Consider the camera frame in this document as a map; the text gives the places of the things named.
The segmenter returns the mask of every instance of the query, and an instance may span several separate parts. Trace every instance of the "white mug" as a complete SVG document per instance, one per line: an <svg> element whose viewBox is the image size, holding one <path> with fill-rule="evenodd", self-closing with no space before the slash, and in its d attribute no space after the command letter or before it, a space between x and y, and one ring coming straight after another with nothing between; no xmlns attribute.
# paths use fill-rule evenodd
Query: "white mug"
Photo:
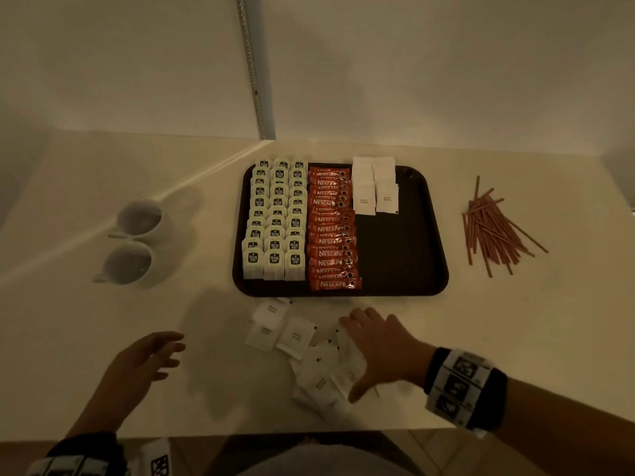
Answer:
<svg viewBox="0 0 635 476"><path fill-rule="evenodd" d="M93 282L110 282L117 286L139 284L156 272L154 251L142 242L129 240L108 254L102 272Z"/></svg>
<svg viewBox="0 0 635 476"><path fill-rule="evenodd" d="M141 199L131 202L117 215L119 230L108 234L113 239L133 239L147 243L167 238L170 220L159 202Z"/></svg>

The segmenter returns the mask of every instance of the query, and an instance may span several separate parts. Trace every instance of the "white wall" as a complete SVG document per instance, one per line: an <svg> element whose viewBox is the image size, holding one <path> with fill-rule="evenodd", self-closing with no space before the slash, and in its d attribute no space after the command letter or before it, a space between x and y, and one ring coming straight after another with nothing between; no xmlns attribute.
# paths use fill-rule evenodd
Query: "white wall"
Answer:
<svg viewBox="0 0 635 476"><path fill-rule="evenodd" d="M60 129L258 138L234 0L0 0L0 106Z"/></svg>
<svg viewBox="0 0 635 476"><path fill-rule="evenodd" d="M635 0L262 3L278 139L635 148Z"/></svg>

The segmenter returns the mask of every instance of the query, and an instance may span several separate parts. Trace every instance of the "tiled floor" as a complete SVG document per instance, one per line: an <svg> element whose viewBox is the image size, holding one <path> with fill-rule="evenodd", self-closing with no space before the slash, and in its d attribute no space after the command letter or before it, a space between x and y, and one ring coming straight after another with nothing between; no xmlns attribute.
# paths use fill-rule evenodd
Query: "tiled floor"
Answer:
<svg viewBox="0 0 635 476"><path fill-rule="evenodd" d="M545 476L516 451L494 437L483 440L456 429L385 431L426 476ZM225 442L225 437L179 437L171 439L174 476L202 476ZM126 455L148 440L124 441ZM43 457L52 442L0 444L3 476L23 476L30 462Z"/></svg>

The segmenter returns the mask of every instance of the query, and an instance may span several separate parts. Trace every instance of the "tray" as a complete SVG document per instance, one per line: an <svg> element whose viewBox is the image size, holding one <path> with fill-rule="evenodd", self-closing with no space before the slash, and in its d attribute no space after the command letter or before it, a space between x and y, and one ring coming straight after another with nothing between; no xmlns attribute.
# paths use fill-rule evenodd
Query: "tray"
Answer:
<svg viewBox="0 0 635 476"><path fill-rule="evenodd" d="M350 164L309 164L309 167L351 167ZM448 285L448 265L428 184L412 167L397 166L399 214L377 212L355 216L360 290L312 291L303 282L242 278L241 243L249 217L252 165L242 178L242 195L234 249L235 286L252 297L433 296Z"/></svg>

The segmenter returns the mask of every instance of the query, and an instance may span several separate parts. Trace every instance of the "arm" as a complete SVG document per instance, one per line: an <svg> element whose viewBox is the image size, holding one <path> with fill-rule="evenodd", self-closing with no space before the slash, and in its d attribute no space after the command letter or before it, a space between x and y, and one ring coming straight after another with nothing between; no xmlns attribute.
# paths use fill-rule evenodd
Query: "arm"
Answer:
<svg viewBox="0 0 635 476"><path fill-rule="evenodd" d="M372 308L355 309L340 323L367 364L351 402L379 383L403 379L424 387L436 348L411 336L394 315L384 320ZM493 432L555 476L635 473L635 424L511 378L502 424Z"/></svg>
<svg viewBox="0 0 635 476"><path fill-rule="evenodd" d="M126 474L127 464L116 432L146 397L150 385L168 377L161 369L179 365L171 356L185 350L185 344L178 342L181 339L180 333L153 333L119 352L66 438L49 451L46 459L32 464L28 474L43 474L49 465L76 474L100 474L105 464L105 476ZM60 456L80 457L75 461Z"/></svg>

